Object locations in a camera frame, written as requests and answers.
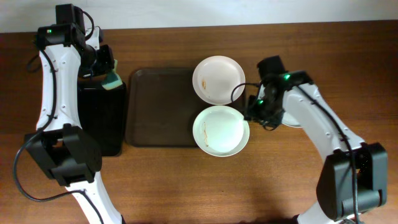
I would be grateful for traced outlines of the brown plastic tray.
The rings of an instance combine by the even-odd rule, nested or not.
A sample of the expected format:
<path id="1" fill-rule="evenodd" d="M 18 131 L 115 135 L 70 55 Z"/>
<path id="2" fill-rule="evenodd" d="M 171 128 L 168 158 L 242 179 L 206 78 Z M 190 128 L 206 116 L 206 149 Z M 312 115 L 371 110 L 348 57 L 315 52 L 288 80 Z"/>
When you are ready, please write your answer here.
<path id="1" fill-rule="evenodd" d="M 192 68 L 131 73 L 125 140 L 135 147 L 197 147 L 193 122 L 211 105 L 193 89 Z"/>

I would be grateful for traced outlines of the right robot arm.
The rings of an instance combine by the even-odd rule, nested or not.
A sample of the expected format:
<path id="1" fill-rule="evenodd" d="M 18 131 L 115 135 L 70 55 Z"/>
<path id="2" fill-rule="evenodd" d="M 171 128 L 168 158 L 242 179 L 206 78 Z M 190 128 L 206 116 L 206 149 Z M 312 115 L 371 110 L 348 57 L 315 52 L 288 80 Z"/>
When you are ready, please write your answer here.
<path id="1" fill-rule="evenodd" d="M 323 168 L 317 201 L 295 223 L 361 223 L 360 214 L 387 200 L 387 151 L 368 144 L 328 106 L 306 71 L 290 72 L 276 55 L 257 64 L 258 91 L 249 97 L 244 118 L 273 131 L 290 116 L 318 150 Z"/>

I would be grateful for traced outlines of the white plate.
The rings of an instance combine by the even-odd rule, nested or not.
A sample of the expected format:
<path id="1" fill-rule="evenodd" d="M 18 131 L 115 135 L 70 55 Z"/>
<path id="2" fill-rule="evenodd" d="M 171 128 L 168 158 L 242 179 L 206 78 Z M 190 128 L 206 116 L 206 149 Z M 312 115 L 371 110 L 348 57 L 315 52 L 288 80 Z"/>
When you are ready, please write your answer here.
<path id="1" fill-rule="evenodd" d="M 244 92 L 246 76 L 233 59 L 216 55 L 202 60 L 194 69 L 192 85 L 195 93 L 211 105 L 227 105 Z"/>
<path id="2" fill-rule="evenodd" d="M 244 149 L 250 129 L 238 110 L 229 106 L 211 106 L 195 118 L 192 134 L 197 146 L 205 153 L 229 157 Z"/>
<path id="3" fill-rule="evenodd" d="M 282 108 L 282 92 L 273 83 L 262 84 L 256 99 L 259 120 L 265 128 L 276 129 L 280 124 L 301 128 L 300 123 Z"/>

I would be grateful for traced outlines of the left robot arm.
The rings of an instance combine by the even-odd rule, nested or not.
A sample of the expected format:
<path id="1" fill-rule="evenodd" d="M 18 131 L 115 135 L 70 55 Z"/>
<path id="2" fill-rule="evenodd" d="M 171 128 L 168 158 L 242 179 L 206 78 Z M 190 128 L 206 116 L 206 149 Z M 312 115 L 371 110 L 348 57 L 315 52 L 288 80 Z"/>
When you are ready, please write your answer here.
<path id="1" fill-rule="evenodd" d="M 113 72 L 111 48 L 103 31 L 85 29 L 88 13 L 73 4 L 55 7 L 56 23 L 39 27 L 35 44 L 43 71 L 42 104 L 36 132 L 26 149 L 43 173 L 66 188 L 46 198 L 72 195 L 90 223 L 124 223 L 101 178 L 100 145 L 84 132 L 78 114 L 78 79 Z"/>

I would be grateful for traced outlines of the black plastic tray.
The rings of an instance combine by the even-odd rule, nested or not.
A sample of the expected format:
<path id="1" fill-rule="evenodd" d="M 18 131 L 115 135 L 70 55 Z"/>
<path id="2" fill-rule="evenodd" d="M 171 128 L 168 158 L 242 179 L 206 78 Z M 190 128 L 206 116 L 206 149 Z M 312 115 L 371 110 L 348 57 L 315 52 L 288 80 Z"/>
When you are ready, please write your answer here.
<path id="1" fill-rule="evenodd" d="M 126 84 L 106 90 L 100 81 L 78 82 L 78 114 L 82 129 L 101 147 L 104 157 L 122 151 Z"/>

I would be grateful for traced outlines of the green sponge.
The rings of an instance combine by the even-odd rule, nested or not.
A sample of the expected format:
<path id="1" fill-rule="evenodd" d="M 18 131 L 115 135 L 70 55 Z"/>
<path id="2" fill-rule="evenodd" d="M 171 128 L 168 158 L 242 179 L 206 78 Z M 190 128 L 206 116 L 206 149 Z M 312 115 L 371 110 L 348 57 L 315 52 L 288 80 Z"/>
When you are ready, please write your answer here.
<path id="1" fill-rule="evenodd" d="M 115 59 L 114 68 L 106 74 L 104 80 L 101 82 L 101 86 L 105 90 L 112 90 L 123 84 L 121 77 L 117 74 L 117 66 L 118 61 Z"/>

